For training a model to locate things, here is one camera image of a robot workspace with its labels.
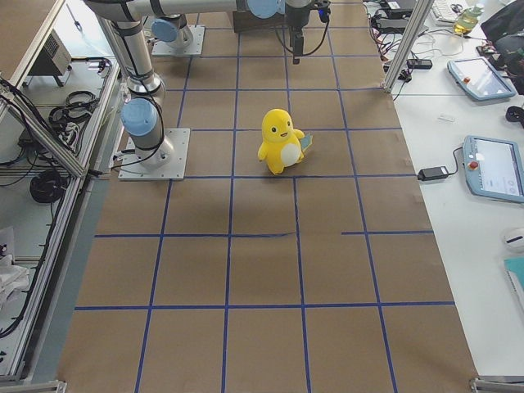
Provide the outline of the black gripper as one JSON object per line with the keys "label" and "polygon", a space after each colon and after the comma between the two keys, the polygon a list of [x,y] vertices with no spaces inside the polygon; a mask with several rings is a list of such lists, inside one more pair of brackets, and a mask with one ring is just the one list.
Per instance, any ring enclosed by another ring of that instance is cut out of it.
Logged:
{"label": "black gripper", "polygon": [[304,35],[302,29],[309,23],[310,0],[286,0],[285,19],[290,27],[292,64],[299,65],[304,56]]}

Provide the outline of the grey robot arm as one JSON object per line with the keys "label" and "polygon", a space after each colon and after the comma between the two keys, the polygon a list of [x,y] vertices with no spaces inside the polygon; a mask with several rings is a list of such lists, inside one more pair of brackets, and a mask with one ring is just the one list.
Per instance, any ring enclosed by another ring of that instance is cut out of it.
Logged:
{"label": "grey robot arm", "polygon": [[290,33],[291,53],[295,63],[304,54],[303,28],[316,1],[87,1],[87,7],[99,21],[108,25],[105,36],[122,67],[131,94],[124,104],[121,120],[134,143],[137,159],[148,173],[165,168],[174,157],[174,146],[165,131],[162,101],[165,84],[155,72],[146,44],[142,19],[154,16],[170,22],[182,20],[188,13],[248,11],[264,19],[282,12]]}
{"label": "grey robot arm", "polygon": [[287,1],[87,1],[97,16],[111,24],[115,50],[148,57],[143,21],[152,17],[151,29],[160,40],[183,48],[191,44],[187,14],[248,11],[260,19],[285,14]]}

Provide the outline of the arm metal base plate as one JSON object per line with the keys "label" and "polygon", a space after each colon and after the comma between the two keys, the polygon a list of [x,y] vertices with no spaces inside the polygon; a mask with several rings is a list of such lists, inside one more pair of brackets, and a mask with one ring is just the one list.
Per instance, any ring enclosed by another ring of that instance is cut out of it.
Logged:
{"label": "arm metal base plate", "polygon": [[205,35],[204,25],[185,25],[177,28],[172,25],[163,25],[157,20],[151,27],[156,39],[152,55],[166,56],[200,56]]}
{"label": "arm metal base plate", "polygon": [[131,154],[123,157],[118,174],[122,181],[183,180],[186,169],[190,129],[165,129],[165,139],[160,148],[150,156],[136,149],[131,137],[128,137],[127,149]]}

